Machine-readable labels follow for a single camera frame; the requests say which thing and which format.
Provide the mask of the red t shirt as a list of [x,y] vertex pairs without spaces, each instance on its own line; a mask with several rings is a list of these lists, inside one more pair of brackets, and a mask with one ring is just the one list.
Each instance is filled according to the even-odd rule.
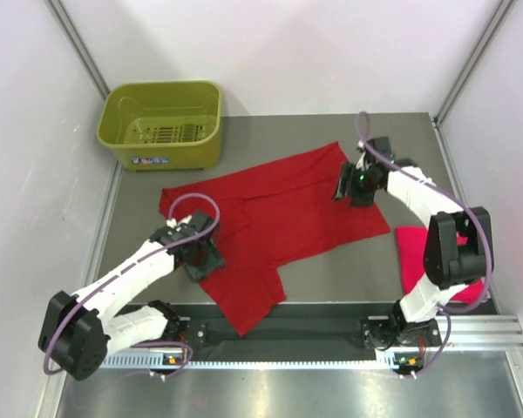
[[221,211],[216,245],[222,269],[200,283],[240,336],[286,299],[278,268],[373,238],[390,228],[377,206],[333,201],[346,156],[338,143],[160,195],[160,213],[182,219]]

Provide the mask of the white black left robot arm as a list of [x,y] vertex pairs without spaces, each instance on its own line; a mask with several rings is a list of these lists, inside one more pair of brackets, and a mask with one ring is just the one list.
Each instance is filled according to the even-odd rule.
[[212,234],[219,219],[197,211],[170,219],[139,249],[101,279],[74,293],[59,291],[47,305],[37,341],[44,372],[65,371],[82,381],[117,352],[146,341],[171,345],[180,324],[168,306],[154,302],[127,314],[120,311],[157,280],[182,267],[194,282],[224,265]]

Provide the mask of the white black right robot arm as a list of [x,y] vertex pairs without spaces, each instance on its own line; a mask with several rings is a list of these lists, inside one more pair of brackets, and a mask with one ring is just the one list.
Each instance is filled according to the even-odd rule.
[[479,293],[458,314],[479,306],[489,294],[493,268],[492,225],[489,212],[470,208],[441,190],[409,158],[397,158],[386,137],[363,139],[356,163],[343,162],[332,196],[348,198],[354,207],[370,206],[379,190],[411,211],[426,230],[423,271],[416,285],[392,307],[388,320],[371,327],[368,345],[382,341],[386,348],[407,345],[428,333],[437,313],[465,290]]

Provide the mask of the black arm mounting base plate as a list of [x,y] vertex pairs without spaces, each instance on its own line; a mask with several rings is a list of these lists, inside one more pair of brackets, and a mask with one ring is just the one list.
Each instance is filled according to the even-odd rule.
[[375,347],[418,352],[440,345],[436,324],[392,337],[391,302],[283,303],[240,337],[213,304],[173,304],[190,320],[185,341],[197,361],[369,360]]

